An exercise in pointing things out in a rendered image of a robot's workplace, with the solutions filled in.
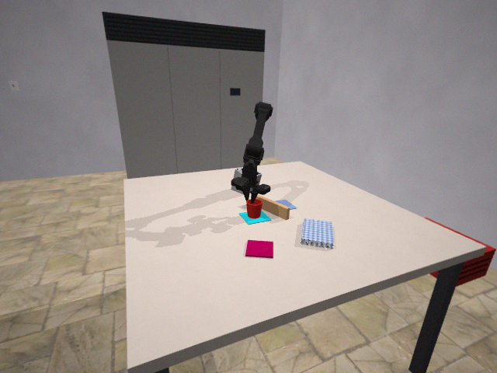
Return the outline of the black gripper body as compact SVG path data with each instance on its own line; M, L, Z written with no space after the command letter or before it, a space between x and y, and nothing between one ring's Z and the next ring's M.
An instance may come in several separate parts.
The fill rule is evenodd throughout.
M255 191L259 194L266 194L268 192L270 192L270 186L269 185L266 185L266 184L261 184L261 185L256 185L259 181L257 180L257 175L259 175L259 173L256 171L256 174L254 177L252 177L252 187L253 190L252 191ZM231 185L235 187L235 182L240 179L241 177L236 177L234 179L231 180Z

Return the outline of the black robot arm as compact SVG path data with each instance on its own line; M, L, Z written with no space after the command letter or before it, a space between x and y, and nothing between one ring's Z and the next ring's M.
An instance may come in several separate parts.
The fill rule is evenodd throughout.
M245 191L246 189L249 190L252 187L252 177L255 176L257 165L259 165L264 155L264 148L262 147L262 133L264 130L265 122L269 119L269 117L272 116L272 112L273 107L271 106L271 104L259 102L255 105L255 130L253 136L249 139L249 142L248 144L246 144L245 147L245 153L243 157L243 162L245 164L242 169L242 177L235 182L236 190Z

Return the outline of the blue checkered towel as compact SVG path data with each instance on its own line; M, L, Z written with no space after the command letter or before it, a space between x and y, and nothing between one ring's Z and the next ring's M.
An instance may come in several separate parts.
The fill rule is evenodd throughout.
M305 218L301 245L333 249L332 222Z

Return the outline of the red cup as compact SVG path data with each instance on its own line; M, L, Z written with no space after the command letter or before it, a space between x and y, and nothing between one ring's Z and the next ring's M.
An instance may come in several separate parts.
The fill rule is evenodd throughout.
M262 210L262 201L255 199L252 204L251 199L246 201L247 215L249 218L259 218Z

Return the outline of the dark pink flat square pad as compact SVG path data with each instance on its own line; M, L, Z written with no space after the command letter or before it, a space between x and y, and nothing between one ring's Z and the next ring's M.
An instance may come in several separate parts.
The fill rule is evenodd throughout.
M273 242L248 240L245 256L273 259Z

